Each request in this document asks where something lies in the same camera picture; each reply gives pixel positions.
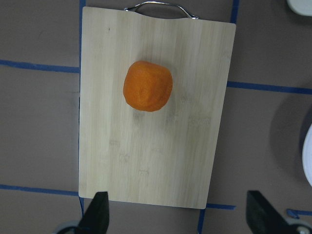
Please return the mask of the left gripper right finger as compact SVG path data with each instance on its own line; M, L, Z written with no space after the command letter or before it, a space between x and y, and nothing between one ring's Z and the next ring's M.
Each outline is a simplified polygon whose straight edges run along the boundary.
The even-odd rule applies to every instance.
M246 221L253 234L296 233L259 191L247 191Z

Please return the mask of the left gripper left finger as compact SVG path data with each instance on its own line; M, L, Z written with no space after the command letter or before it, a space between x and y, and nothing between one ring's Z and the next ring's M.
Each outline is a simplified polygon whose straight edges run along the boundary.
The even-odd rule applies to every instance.
M108 192L97 192L83 218L75 228L75 234L105 234L109 227Z

